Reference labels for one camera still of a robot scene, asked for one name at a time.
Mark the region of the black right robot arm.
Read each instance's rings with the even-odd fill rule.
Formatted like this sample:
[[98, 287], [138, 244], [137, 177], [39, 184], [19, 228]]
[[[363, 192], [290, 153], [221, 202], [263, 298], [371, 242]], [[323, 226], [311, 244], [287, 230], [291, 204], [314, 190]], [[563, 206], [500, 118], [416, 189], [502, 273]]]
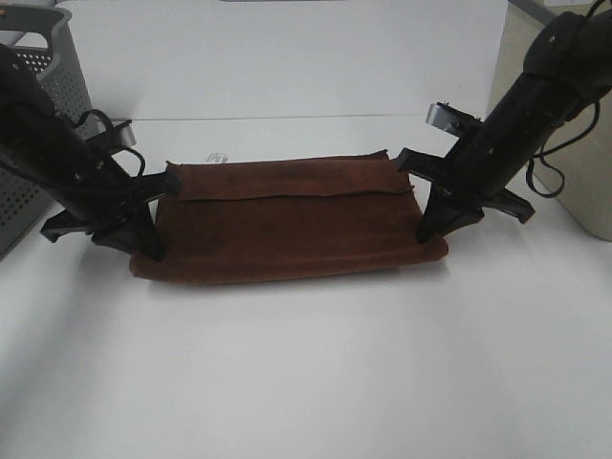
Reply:
[[484, 120], [446, 103], [430, 106], [427, 123], [458, 140], [445, 157], [405, 148], [395, 160], [399, 170], [431, 183], [416, 230], [419, 243], [479, 222], [484, 208], [520, 223], [534, 215], [508, 182], [544, 158], [544, 144], [565, 122], [598, 107], [611, 91], [611, 12], [599, 6], [549, 22], [526, 53], [521, 74]]

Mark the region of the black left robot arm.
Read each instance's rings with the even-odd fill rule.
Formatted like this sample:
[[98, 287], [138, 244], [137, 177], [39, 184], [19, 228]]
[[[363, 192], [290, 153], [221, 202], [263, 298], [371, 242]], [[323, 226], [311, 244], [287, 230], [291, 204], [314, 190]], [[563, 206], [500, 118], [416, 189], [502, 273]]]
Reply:
[[1, 166], [63, 206], [41, 229], [49, 241], [83, 232], [99, 246], [164, 258], [148, 205], [177, 193], [181, 183], [172, 172], [147, 175], [140, 169], [130, 175], [115, 161], [115, 154], [126, 151], [145, 163], [121, 139], [128, 125], [113, 124], [97, 109], [72, 121], [55, 109], [25, 61], [2, 47], [1, 147], [11, 160]]

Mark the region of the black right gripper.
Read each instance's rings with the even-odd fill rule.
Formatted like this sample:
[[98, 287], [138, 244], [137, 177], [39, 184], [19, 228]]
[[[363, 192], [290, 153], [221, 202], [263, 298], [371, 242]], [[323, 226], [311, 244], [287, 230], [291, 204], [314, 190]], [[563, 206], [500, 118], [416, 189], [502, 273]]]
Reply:
[[445, 157], [404, 148], [397, 168], [431, 183], [417, 242], [479, 223], [484, 208], [527, 222], [534, 215], [532, 205], [507, 184], [533, 153], [534, 129], [525, 122], [486, 121], [459, 138]]

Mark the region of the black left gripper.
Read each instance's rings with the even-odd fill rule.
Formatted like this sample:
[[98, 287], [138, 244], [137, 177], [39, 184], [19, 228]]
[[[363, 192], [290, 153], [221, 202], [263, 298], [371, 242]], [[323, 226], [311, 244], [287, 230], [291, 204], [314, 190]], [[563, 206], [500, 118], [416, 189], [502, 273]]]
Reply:
[[43, 225], [41, 233], [49, 241], [83, 232], [97, 245], [163, 260], [164, 243], [148, 204], [181, 191], [173, 172], [132, 177], [110, 157], [79, 164], [53, 160], [40, 169], [40, 184], [64, 207]]

